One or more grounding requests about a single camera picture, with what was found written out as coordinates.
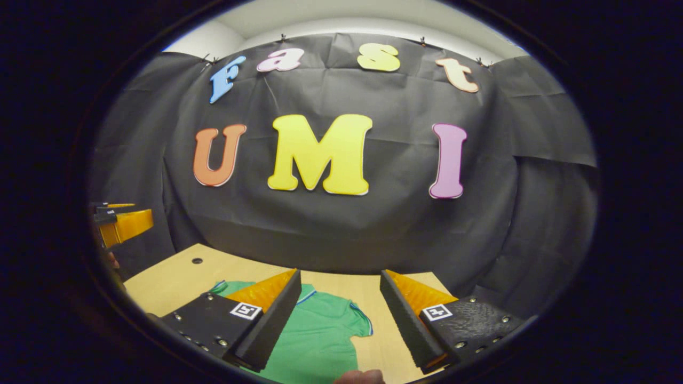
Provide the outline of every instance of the shirt sleeve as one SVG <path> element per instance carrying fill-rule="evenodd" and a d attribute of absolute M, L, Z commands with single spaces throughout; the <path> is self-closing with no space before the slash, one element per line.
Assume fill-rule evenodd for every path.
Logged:
<path fill-rule="evenodd" d="M 348 310 L 344 315 L 344 324 L 351 330 L 353 336 L 364 338 L 372 336 L 374 333 L 370 318 L 351 300 L 348 301 Z"/>

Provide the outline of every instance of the pink letter i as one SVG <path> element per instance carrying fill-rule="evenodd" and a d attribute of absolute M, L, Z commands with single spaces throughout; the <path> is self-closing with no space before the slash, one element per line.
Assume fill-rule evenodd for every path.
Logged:
<path fill-rule="evenodd" d="M 460 158 L 462 142 L 467 138 L 467 133 L 446 123 L 434 124 L 432 131 L 438 137 L 438 169 L 429 194 L 434 199 L 456 199 L 462 195 Z"/>

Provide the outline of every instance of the foam letter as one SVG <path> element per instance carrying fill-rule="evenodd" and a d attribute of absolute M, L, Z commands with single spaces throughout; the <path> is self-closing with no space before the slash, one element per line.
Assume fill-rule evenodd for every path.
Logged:
<path fill-rule="evenodd" d="M 436 65 L 442 66 L 446 70 L 446 77 L 448 81 L 453 84 L 454 87 L 461 91 L 475 93 L 479 90 L 479 86 L 474 83 L 470 83 L 465 78 L 466 73 L 472 73 L 472 70 L 466 66 L 460 65 L 458 60 L 448 57 L 447 59 L 438 59 Z"/>
<path fill-rule="evenodd" d="M 223 149 L 223 163 L 217 170 L 209 168 L 209 154 L 211 153 L 211 143 L 218 136 L 215 128 L 199 131 L 197 148 L 195 149 L 195 178 L 202 185 L 219 187 L 230 180 L 232 172 L 235 170 L 235 159 L 237 159 L 237 145 L 240 143 L 240 136 L 247 131 L 247 126 L 243 124 L 232 124 L 223 129 L 225 136 L 225 149 Z"/>
<path fill-rule="evenodd" d="M 361 53 L 358 56 L 358 64 L 365 69 L 391 72 L 401 66 L 401 61 L 395 57 L 398 51 L 391 45 L 370 42 L 361 45 L 358 51 Z"/>
<path fill-rule="evenodd" d="M 268 178 L 271 189 L 293 191 L 298 180 L 292 175 L 296 161 L 306 189 L 313 190 L 332 162 L 330 176 L 322 182 L 329 193 L 365 195 L 370 188 L 363 179 L 363 146 L 372 120 L 363 115 L 341 115 L 318 142 L 306 117 L 285 115 L 273 122 L 278 132 L 275 171 Z"/>
<path fill-rule="evenodd" d="M 270 59 L 265 59 L 256 66 L 259 72 L 270 72 L 271 70 L 292 70 L 301 64 L 299 59 L 303 56 L 303 49 L 289 48 L 275 51 L 268 55 Z"/>
<path fill-rule="evenodd" d="M 438 137 L 438 169 L 429 194 L 434 199 L 456 199 L 462 195 L 460 158 L 467 133 L 446 123 L 434 124 L 432 131 Z"/>
<path fill-rule="evenodd" d="M 232 89 L 233 84 L 230 83 L 229 80 L 234 80 L 235 77 L 237 77 L 237 73 L 239 72 L 239 68 L 237 66 L 245 62 L 246 59 L 246 57 L 240 56 L 211 76 L 214 91 L 213 95 L 211 95 L 209 103 L 213 104 L 216 102 L 216 100 L 220 99 L 222 95 L 226 94 L 227 91 Z"/>

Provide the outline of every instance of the white ceiling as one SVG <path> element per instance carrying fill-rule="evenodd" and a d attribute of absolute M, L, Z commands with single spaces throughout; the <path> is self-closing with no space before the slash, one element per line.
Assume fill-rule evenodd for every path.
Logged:
<path fill-rule="evenodd" d="M 249 39 L 280 27 L 348 17 L 398 20 L 436 29 L 477 44 L 502 58 L 526 55 L 485 24 L 434 0 L 254 0 L 215 20 Z"/>

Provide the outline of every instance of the orange letter u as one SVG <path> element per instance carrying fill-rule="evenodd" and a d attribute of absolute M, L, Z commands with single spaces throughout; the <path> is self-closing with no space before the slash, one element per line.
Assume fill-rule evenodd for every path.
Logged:
<path fill-rule="evenodd" d="M 240 136 L 247 131 L 244 124 L 232 124 L 223 129 L 225 136 L 225 149 L 223 150 L 223 163 L 215 171 L 209 168 L 209 154 L 211 153 L 211 143 L 218 136 L 218 130 L 208 128 L 201 130 L 195 137 L 197 139 L 197 149 L 195 150 L 195 178 L 202 185 L 219 187 L 230 180 L 235 169 L 237 159 L 237 145 Z"/>

